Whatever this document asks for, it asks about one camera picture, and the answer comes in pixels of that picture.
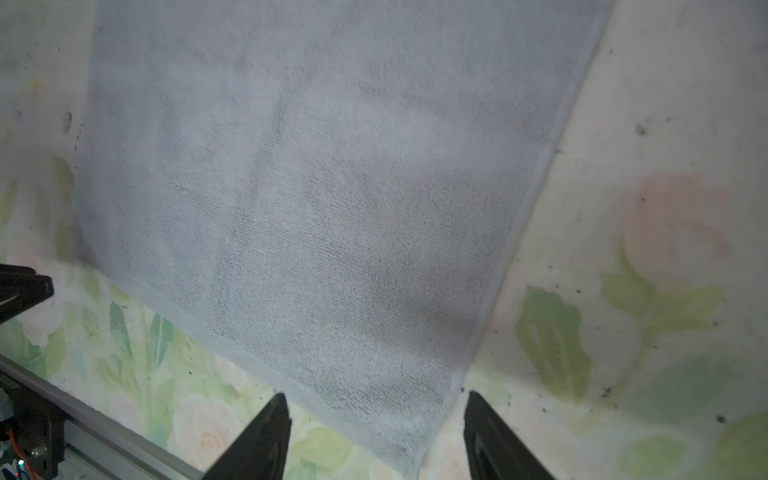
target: table surface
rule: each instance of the table surface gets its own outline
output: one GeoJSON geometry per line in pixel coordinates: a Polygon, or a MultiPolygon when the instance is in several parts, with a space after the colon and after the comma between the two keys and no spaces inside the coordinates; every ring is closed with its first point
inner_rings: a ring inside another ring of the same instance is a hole
{"type": "MultiPolygon", "coordinates": [[[[273,390],[62,261],[94,8],[0,5],[0,255],[57,286],[0,353],[204,470],[273,390]]],[[[768,478],[767,25],[762,0],[617,0],[422,479],[468,478],[470,389],[560,479],[768,478]]],[[[400,478],[291,416],[288,480],[400,478]]]]}

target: towel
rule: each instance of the towel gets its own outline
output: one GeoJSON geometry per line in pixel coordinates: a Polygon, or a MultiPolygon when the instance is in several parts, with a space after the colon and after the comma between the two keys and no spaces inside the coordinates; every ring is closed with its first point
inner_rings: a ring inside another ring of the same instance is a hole
{"type": "Polygon", "coordinates": [[[414,476],[608,0],[100,0],[82,258],[414,476]]]}

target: dark stain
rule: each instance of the dark stain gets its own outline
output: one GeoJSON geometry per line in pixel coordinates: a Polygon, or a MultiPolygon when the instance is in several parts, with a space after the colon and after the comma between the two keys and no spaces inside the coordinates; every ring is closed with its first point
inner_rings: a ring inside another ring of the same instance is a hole
{"type": "Polygon", "coordinates": [[[64,114],[64,133],[68,134],[69,129],[72,127],[72,113],[67,112],[64,114]]]}
{"type": "Polygon", "coordinates": [[[683,5],[683,8],[680,10],[680,13],[677,14],[677,19],[674,22],[675,27],[680,28],[688,22],[688,18],[690,17],[690,15],[688,15],[689,9],[690,5],[687,3],[683,5]]]}
{"type": "Polygon", "coordinates": [[[648,129],[643,126],[642,123],[638,121],[638,123],[634,126],[634,132],[640,136],[640,137],[647,137],[648,136],[648,129]]]}

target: dirt speck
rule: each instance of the dirt speck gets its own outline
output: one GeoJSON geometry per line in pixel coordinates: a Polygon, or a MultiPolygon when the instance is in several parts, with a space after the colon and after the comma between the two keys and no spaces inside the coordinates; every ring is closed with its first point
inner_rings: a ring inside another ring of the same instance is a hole
{"type": "Polygon", "coordinates": [[[67,112],[64,114],[64,133],[68,134],[69,129],[72,127],[72,113],[67,112]]]}
{"type": "Polygon", "coordinates": [[[638,121],[638,123],[634,126],[634,133],[636,133],[640,137],[647,137],[648,136],[648,129],[647,129],[647,127],[643,126],[643,124],[638,121]]]}

